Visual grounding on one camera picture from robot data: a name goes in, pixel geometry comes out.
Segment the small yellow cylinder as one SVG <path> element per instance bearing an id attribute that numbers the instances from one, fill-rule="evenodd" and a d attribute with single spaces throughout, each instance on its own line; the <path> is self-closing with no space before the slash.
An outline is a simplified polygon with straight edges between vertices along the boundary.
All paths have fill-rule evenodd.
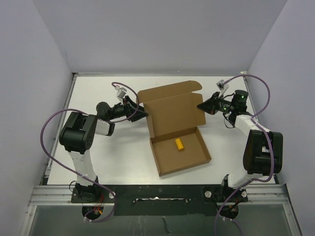
<path id="1" fill-rule="evenodd" d="M 175 139 L 175 144 L 178 151 L 183 151 L 185 149 L 184 144 L 180 138 Z"/>

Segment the brown cardboard box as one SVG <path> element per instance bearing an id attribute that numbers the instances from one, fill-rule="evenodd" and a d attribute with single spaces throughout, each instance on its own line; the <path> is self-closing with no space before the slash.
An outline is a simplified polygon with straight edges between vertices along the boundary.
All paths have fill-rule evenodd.
<path id="1" fill-rule="evenodd" d="M 206 124 L 205 113 L 197 108 L 203 102 L 197 81 L 150 88 L 138 92 L 150 134 L 150 146 L 159 176 L 207 164 L 211 155 L 199 130 Z M 185 149 L 178 151 L 175 139 Z"/>

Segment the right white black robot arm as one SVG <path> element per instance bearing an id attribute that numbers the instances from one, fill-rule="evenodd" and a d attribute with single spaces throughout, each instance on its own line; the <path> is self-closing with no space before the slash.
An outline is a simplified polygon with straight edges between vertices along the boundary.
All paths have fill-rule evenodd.
<path id="1" fill-rule="evenodd" d="M 219 188 L 219 195 L 225 201 L 236 196 L 236 189 L 244 189 L 253 181 L 270 181 L 274 174 L 281 171 L 283 165 L 283 135 L 265 128 L 252 117 L 247 111 L 248 95 L 247 91 L 238 89 L 228 101 L 217 91 L 211 98 L 197 105 L 198 109 L 210 115 L 222 112 L 232 127 L 240 130 L 247 138 L 243 166 L 227 174 Z"/>

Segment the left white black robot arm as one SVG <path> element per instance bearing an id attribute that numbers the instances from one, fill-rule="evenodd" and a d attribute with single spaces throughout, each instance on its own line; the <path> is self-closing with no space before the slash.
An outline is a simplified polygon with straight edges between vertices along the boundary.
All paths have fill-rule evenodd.
<path id="1" fill-rule="evenodd" d="M 95 202 L 100 196 L 100 187 L 96 185 L 98 177 L 94 172 L 90 148 L 96 134 L 110 137 L 115 129 L 111 121 L 126 117 L 136 122 L 147 117 L 142 106 L 138 106 L 129 96 L 113 107 L 106 102 L 96 106 L 96 115 L 86 115 L 78 111 L 71 112 L 59 135 L 59 142 L 70 155 L 77 177 L 75 189 L 89 202 Z"/>

